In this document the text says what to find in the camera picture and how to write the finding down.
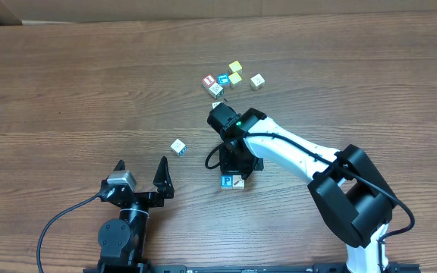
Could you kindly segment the white block hammer picture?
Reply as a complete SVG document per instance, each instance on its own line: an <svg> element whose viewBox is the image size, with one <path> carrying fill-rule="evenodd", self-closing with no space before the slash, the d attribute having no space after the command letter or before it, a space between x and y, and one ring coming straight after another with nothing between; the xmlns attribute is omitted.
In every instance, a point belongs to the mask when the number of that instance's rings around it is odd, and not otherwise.
<svg viewBox="0 0 437 273"><path fill-rule="evenodd" d="M233 175L232 188L234 190L242 190L243 188L245 188L245 180L240 175Z"/></svg>

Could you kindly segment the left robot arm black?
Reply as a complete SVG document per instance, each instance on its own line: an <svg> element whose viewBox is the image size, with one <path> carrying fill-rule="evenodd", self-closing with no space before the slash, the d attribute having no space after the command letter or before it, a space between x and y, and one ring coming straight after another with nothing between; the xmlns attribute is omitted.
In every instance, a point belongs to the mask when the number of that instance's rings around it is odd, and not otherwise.
<svg viewBox="0 0 437 273"><path fill-rule="evenodd" d="M108 220L99 229L98 272L143 272L149 268L143 258L149 210L163 207L166 199L174 197L165 156L160 160L152 184L156 190L137 192L137 181L122 160L102 181L98 197L117 206L119 217Z"/></svg>

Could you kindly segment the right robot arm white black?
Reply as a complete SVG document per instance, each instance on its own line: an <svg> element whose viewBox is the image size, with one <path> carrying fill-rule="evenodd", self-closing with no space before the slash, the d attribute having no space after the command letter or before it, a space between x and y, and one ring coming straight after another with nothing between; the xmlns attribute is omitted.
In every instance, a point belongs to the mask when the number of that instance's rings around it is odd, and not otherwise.
<svg viewBox="0 0 437 273"><path fill-rule="evenodd" d="M244 114L224 103L210 111L208 125L222 143L216 167L231 185L246 180L269 160L297 175L307 185L323 221L347 246L350 272L384 272L388 268L386 235L395 195L368 155L349 145L343 150L311 143L280 127L265 113Z"/></svg>

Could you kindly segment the white block teal side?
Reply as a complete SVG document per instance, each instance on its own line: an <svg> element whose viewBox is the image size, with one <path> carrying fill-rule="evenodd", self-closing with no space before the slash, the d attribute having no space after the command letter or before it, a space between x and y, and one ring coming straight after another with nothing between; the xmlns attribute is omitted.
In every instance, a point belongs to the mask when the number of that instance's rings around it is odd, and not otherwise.
<svg viewBox="0 0 437 273"><path fill-rule="evenodd" d="M176 139L170 147L178 156L182 156L187 151L187 145L179 139Z"/></svg>

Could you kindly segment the blue letter P block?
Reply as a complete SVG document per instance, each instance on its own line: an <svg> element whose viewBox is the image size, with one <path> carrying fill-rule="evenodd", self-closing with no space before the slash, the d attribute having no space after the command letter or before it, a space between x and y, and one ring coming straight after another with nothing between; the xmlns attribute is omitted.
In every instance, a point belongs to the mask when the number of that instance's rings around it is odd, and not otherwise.
<svg viewBox="0 0 437 273"><path fill-rule="evenodd" d="M231 190L233 188L234 178L232 175L221 176L221 188L223 190Z"/></svg>

